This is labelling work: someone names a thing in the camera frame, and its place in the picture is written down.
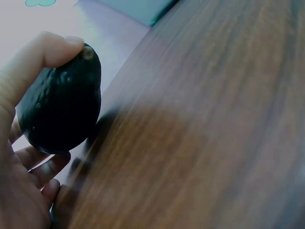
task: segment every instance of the dark green avocado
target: dark green avocado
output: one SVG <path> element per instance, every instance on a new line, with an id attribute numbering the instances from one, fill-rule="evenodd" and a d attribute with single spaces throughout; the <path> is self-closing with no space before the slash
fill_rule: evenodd
<path id="1" fill-rule="evenodd" d="M 48 154 L 82 143 L 99 116 L 100 85 L 101 63 L 87 44 L 67 64 L 44 68 L 16 108 L 29 143 Z"/>

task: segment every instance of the wood grain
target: wood grain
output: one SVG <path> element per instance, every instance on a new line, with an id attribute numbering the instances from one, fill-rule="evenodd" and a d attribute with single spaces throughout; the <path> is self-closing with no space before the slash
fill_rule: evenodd
<path id="1" fill-rule="evenodd" d="M 304 53 L 301 0 L 179 3 L 104 94 L 55 228 L 305 228 Z"/>

